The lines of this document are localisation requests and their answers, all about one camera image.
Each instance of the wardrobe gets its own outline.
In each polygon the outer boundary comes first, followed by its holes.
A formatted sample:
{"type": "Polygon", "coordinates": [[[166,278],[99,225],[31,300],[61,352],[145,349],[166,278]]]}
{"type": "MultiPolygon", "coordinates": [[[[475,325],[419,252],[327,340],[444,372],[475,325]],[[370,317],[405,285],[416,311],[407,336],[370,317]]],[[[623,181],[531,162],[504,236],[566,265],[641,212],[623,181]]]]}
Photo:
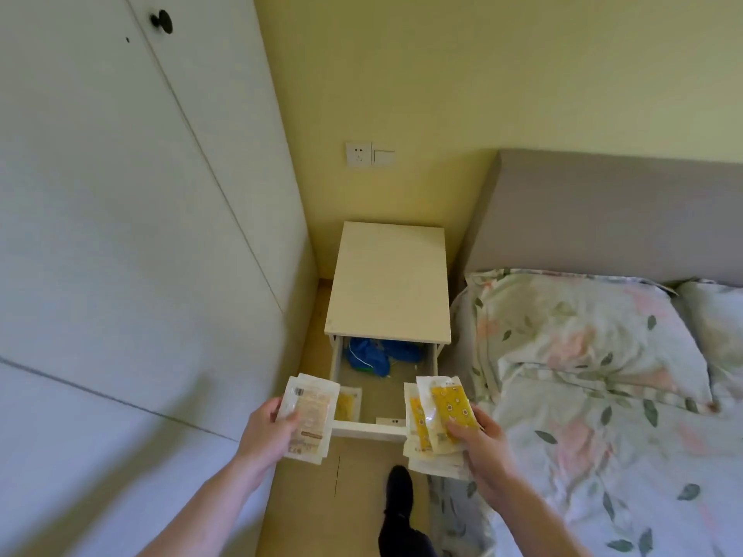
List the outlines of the wardrobe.
{"type": "Polygon", "coordinates": [[[0,554],[137,552],[316,289],[252,0],[0,0],[0,554]]]}

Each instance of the floral pillow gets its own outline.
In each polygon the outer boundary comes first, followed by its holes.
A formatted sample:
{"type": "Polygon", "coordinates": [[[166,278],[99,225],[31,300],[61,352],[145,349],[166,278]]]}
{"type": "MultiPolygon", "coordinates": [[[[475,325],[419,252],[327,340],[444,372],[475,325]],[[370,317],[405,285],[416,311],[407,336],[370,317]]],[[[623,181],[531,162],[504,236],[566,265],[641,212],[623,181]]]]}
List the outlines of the floral pillow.
{"type": "Polygon", "coordinates": [[[501,379],[537,367],[633,396],[664,391],[690,410],[712,402],[707,363],[672,291],[639,278],[535,270],[472,274],[468,282],[478,364],[501,379]]]}
{"type": "Polygon", "coordinates": [[[743,289],[687,281],[678,289],[717,396],[743,400],[743,289]]]}

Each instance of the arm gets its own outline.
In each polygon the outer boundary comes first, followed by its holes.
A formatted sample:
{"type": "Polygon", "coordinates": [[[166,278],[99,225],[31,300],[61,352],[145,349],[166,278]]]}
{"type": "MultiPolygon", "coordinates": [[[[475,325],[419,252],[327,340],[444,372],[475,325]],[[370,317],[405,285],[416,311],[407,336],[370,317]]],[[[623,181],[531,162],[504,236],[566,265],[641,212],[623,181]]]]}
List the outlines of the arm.
{"type": "Polygon", "coordinates": [[[479,408],[473,411],[483,430],[451,422],[449,431],[467,445],[478,491],[503,517],[524,557],[591,557],[521,476],[501,427],[479,408]]]}
{"type": "Polygon", "coordinates": [[[299,421],[294,413],[277,420],[281,399],[250,415],[235,457],[193,495],[139,557],[217,557],[250,494],[281,459],[299,421]]]}

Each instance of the forearm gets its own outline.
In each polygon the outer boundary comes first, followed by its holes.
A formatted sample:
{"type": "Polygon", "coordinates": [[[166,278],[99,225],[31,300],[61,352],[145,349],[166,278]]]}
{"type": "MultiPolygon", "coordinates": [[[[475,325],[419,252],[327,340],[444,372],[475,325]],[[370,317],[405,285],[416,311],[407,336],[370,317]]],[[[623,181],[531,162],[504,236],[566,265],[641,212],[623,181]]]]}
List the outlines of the forearm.
{"type": "Polygon", "coordinates": [[[210,478],[139,557],[217,557],[237,516],[262,477],[233,459],[210,478]]]}
{"type": "Polygon", "coordinates": [[[498,508],[524,557],[591,557],[562,518],[525,480],[515,480],[498,508]]]}

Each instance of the black pants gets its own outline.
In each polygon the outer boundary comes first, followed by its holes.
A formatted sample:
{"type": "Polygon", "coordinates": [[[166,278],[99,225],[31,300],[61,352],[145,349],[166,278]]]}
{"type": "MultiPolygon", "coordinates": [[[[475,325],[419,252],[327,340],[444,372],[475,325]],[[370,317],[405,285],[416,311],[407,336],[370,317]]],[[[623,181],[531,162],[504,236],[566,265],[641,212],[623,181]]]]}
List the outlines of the black pants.
{"type": "Polygon", "coordinates": [[[431,540],[399,515],[385,516],[379,532],[380,557],[436,557],[431,540]]]}

